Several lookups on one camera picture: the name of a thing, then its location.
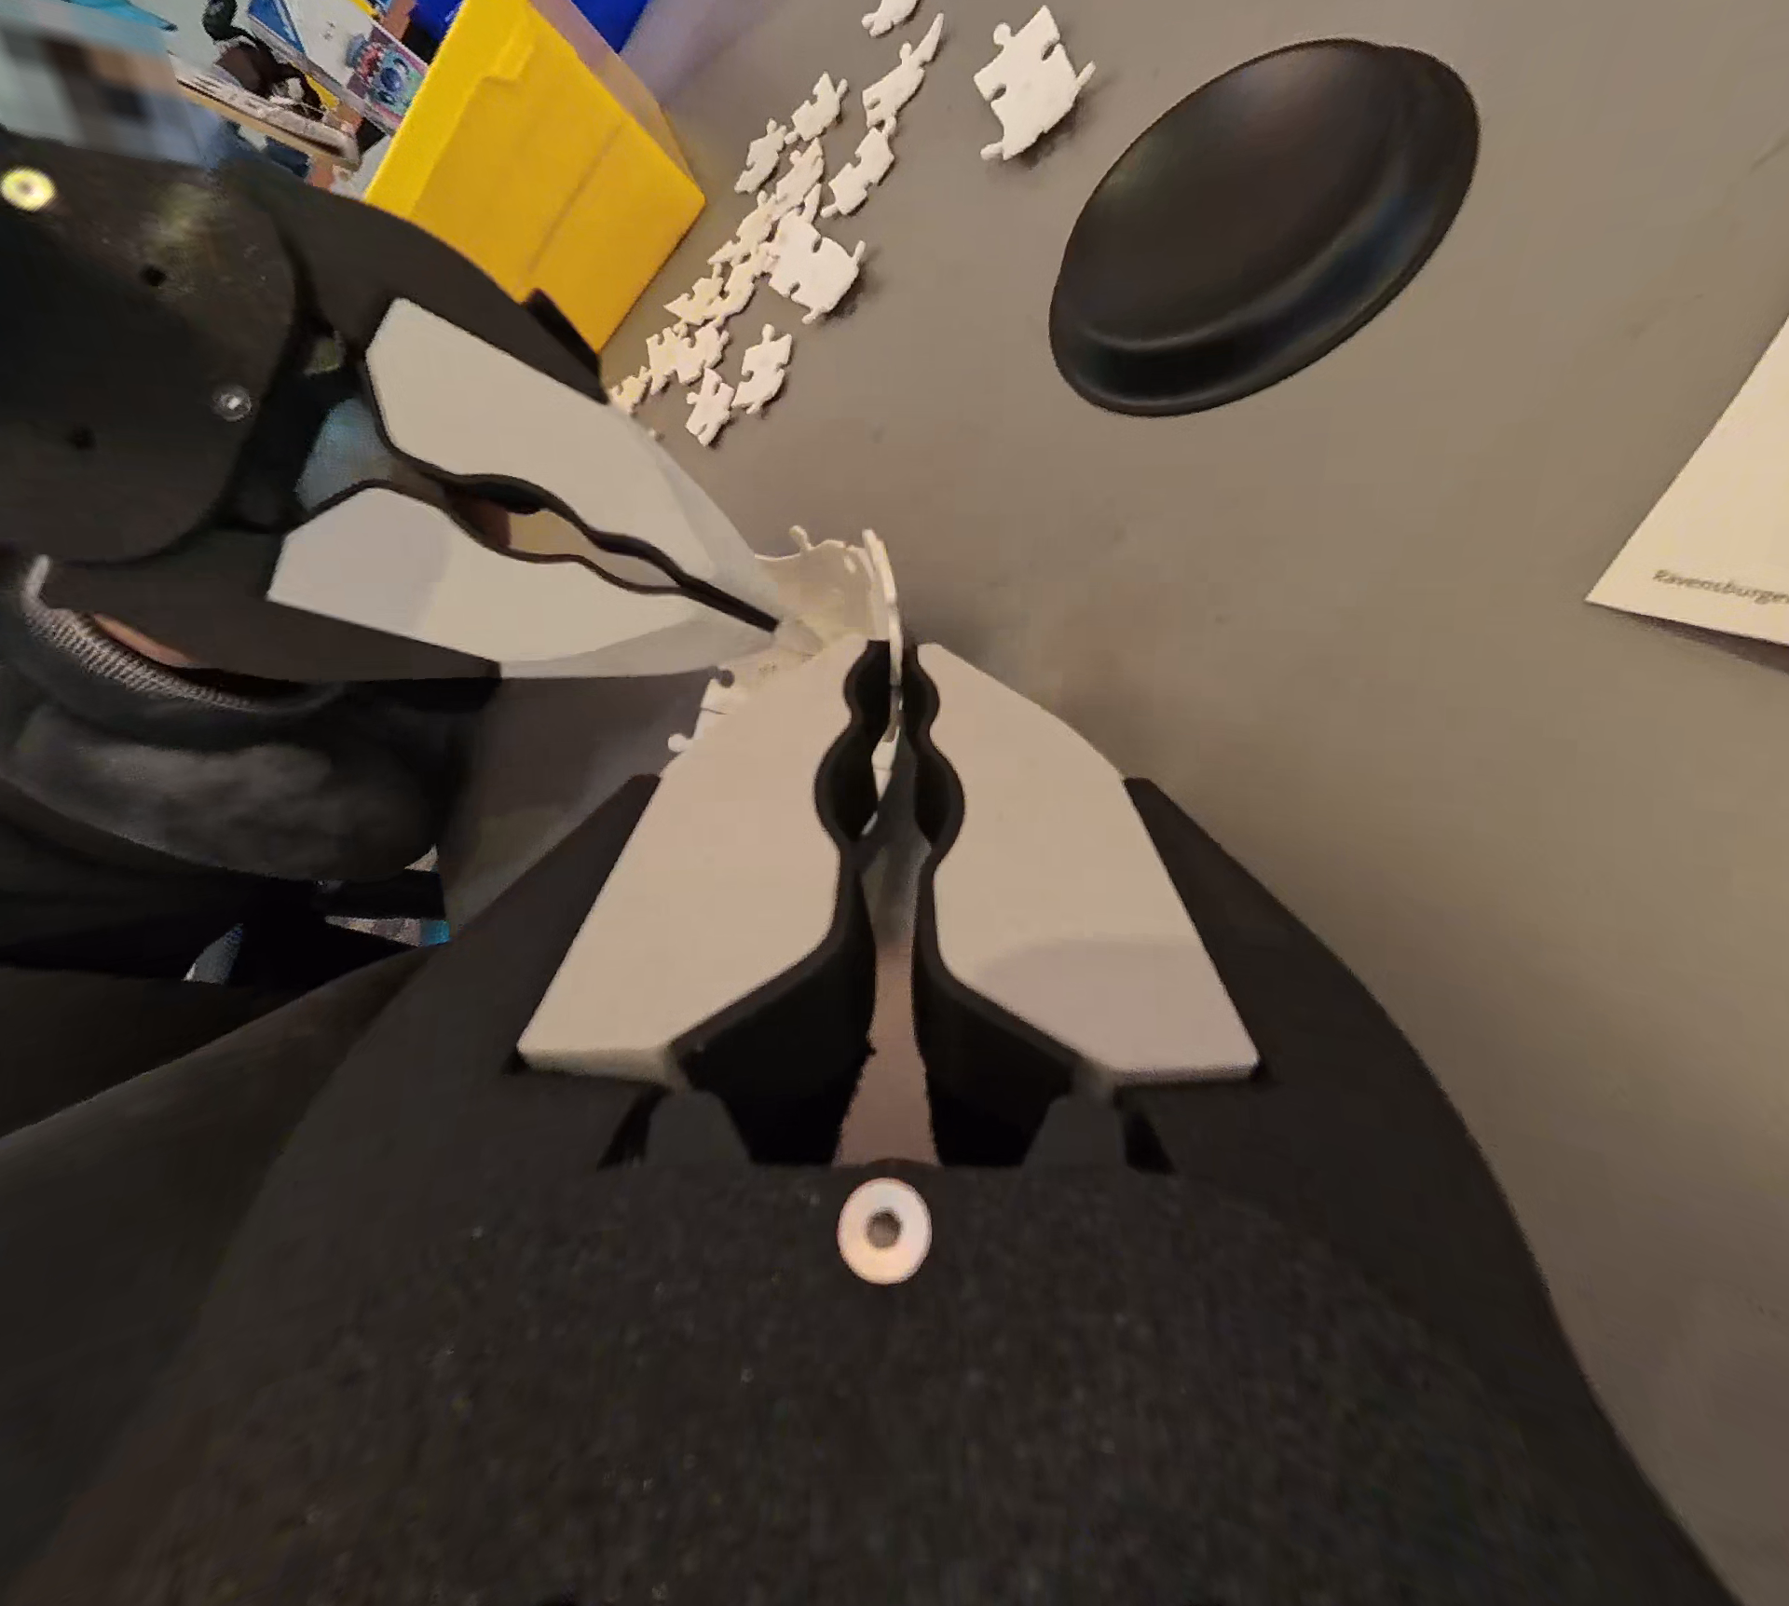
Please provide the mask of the joined white puzzle piece pair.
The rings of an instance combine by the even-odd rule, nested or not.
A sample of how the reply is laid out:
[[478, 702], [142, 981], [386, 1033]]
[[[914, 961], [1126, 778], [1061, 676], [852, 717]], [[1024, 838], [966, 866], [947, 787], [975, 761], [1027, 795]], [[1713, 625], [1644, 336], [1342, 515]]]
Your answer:
[[1007, 163], [1068, 118], [1098, 66], [1074, 63], [1050, 5], [1040, 5], [1018, 29], [999, 23], [994, 44], [996, 55], [971, 74], [975, 91], [999, 122], [999, 137], [986, 141], [979, 158]]

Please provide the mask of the white printed box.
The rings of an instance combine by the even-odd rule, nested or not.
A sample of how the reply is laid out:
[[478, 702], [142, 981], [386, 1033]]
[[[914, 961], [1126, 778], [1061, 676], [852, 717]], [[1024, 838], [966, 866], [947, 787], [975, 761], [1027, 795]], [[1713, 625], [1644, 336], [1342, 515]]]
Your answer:
[[246, 0], [245, 23], [356, 118], [396, 133], [427, 64], [356, 0]]

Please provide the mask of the yellow plastic bin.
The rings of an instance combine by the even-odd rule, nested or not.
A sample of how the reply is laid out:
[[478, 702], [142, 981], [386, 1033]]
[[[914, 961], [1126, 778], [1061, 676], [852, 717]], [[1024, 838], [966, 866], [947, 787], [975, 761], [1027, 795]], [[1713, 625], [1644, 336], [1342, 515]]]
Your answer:
[[604, 350], [705, 212], [675, 132], [571, 0], [463, 0], [364, 202], [545, 294]]

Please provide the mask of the pile of white puzzle pieces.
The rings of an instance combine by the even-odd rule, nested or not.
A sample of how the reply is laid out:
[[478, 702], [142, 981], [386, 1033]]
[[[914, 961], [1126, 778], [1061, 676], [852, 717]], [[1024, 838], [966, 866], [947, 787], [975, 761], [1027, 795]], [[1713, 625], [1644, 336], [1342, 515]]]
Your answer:
[[[876, 0], [860, 16], [871, 38], [906, 29], [929, 0]], [[899, 118], [927, 87], [945, 37], [945, 10], [932, 7], [929, 27], [906, 35], [893, 63], [861, 89], [861, 133], [839, 167], [824, 176], [830, 133], [847, 118], [848, 79], [822, 72], [789, 118], [770, 118], [755, 135], [733, 193], [751, 199], [733, 232], [707, 256], [707, 271], [668, 301], [668, 323], [651, 333], [642, 364], [608, 389], [623, 417], [673, 383], [686, 400], [684, 430], [703, 446], [742, 415], [776, 402], [794, 359], [794, 331], [763, 322], [744, 346], [737, 379], [724, 372], [735, 320], [761, 292], [781, 297], [804, 325], [832, 316], [863, 275], [869, 243], [847, 243], [839, 223], [856, 215], [884, 186], [897, 159]]]

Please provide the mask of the black round stand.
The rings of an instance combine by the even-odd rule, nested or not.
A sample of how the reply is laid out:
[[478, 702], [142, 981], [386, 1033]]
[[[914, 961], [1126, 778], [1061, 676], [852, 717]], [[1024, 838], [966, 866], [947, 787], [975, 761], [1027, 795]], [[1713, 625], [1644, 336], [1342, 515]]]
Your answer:
[[1432, 51], [1318, 37], [1234, 64], [1087, 197], [1048, 305], [1063, 381], [1173, 418], [1307, 370], [1439, 251], [1480, 145], [1476, 98]]

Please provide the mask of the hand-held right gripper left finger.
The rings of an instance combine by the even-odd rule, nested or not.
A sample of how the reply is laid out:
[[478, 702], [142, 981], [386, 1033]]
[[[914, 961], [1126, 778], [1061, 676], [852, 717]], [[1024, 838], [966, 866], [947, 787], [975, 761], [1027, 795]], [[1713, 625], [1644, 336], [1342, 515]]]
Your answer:
[[888, 640], [837, 640], [703, 717], [520, 1033], [532, 1071], [720, 1100], [761, 1162], [824, 1166], [871, 1056], [861, 838]]

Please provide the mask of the curved assembled puzzle section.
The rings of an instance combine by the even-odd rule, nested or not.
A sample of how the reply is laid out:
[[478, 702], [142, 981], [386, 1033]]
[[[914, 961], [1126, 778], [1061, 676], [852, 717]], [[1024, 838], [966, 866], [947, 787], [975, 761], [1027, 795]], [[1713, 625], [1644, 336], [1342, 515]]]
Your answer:
[[888, 709], [882, 715], [878, 741], [871, 752], [874, 806], [884, 806], [889, 789], [902, 728], [906, 642], [899, 588], [884, 540], [871, 528], [858, 540], [817, 541], [800, 527], [791, 527], [794, 549], [783, 554], [761, 553], [789, 618], [778, 627], [766, 648], [735, 657], [714, 668], [688, 731], [668, 735], [673, 759], [688, 752], [727, 715], [746, 707], [779, 676], [807, 664], [830, 644], [845, 638], [884, 642], [889, 655]]

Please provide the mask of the white printed paper sheet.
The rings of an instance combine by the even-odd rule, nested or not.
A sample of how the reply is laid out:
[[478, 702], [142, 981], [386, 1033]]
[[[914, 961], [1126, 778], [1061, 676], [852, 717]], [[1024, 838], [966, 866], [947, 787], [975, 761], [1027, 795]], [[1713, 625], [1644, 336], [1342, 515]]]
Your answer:
[[1786, 325], [1586, 601], [1788, 646]]

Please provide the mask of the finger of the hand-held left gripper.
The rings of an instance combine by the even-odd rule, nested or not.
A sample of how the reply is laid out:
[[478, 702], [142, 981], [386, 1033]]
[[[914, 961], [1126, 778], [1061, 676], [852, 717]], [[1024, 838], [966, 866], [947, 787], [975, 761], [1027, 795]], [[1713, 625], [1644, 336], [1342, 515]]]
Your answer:
[[763, 633], [589, 560], [509, 554], [450, 512], [364, 486], [287, 532], [267, 597], [496, 664], [729, 664]]
[[509, 554], [472, 543], [448, 562], [463, 608], [500, 629], [778, 629], [785, 605], [720, 504], [630, 415], [526, 364], [425, 307], [390, 305], [368, 346], [392, 448], [451, 484], [524, 489], [608, 556]]

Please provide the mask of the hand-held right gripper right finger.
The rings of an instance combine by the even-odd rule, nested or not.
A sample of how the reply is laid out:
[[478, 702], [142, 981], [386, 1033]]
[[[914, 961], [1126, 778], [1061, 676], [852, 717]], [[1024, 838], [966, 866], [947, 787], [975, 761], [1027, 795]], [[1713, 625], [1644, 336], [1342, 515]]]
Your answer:
[[1053, 1108], [1260, 1067], [1126, 774], [953, 653], [906, 661], [912, 1020], [938, 1158], [1018, 1166]]

